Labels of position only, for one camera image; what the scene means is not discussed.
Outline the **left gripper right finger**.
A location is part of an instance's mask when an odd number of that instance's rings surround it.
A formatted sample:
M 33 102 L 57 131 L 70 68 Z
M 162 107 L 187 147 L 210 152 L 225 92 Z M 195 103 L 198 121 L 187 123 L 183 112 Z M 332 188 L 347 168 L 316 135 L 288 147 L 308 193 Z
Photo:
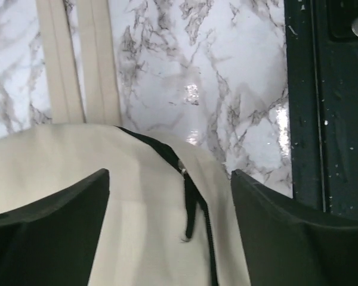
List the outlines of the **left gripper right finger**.
M 358 221 L 304 206 L 241 170 L 231 188 L 252 285 L 358 285 Z

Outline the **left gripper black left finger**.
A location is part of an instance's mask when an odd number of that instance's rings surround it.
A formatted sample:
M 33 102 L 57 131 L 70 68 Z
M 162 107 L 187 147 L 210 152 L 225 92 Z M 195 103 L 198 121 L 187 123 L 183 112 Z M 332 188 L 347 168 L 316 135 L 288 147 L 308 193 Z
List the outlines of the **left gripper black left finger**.
M 0 285 L 88 285 L 109 171 L 0 214 Z

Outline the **beige canvas backpack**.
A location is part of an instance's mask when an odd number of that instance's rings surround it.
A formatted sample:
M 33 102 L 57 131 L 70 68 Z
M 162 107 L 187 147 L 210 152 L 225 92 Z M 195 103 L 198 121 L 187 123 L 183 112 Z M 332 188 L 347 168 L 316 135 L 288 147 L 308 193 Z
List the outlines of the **beige canvas backpack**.
M 109 198 L 88 285 L 249 285 L 219 162 L 188 142 L 119 127 L 108 3 L 78 3 L 84 93 L 64 3 L 36 4 L 53 122 L 0 139 L 0 214 L 106 169 Z

